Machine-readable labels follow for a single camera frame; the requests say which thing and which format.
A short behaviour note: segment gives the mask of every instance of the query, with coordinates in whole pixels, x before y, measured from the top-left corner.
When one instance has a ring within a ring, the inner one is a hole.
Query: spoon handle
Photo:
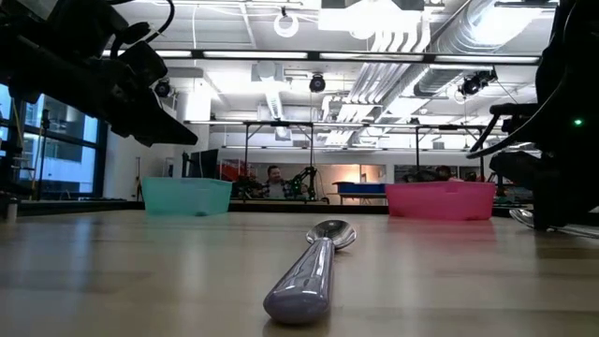
[[[334,254],[331,239],[314,241],[264,299],[264,310],[272,319],[305,324],[327,313]]]

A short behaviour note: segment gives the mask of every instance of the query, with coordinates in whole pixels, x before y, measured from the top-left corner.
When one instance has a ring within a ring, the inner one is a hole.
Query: spoon
[[[312,323],[329,311],[334,252],[355,241],[356,231],[345,221],[327,220],[306,240],[310,247],[264,299],[264,310],[281,323]]]

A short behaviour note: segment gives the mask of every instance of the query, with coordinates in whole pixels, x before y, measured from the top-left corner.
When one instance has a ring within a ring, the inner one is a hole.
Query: pink bowl
[[[434,220],[488,220],[494,183],[396,183],[386,188],[389,214]]]

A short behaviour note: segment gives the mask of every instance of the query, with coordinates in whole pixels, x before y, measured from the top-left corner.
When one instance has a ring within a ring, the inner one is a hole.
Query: table
[[[339,200],[343,205],[345,198],[360,198],[360,199],[384,199],[387,205],[387,194],[386,193],[327,193],[329,196],[339,196]]]
[[[262,300],[339,218],[329,320],[269,321]],[[143,211],[19,218],[0,244],[3,336],[505,337],[599,335],[599,246],[508,219]]]

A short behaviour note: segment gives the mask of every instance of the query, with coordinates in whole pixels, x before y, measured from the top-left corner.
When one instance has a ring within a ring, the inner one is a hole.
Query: metal spoon
[[[306,240],[312,245],[264,299],[264,310],[281,323],[312,323],[329,311],[334,252],[355,241],[356,231],[345,221],[328,220],[308,231]]]

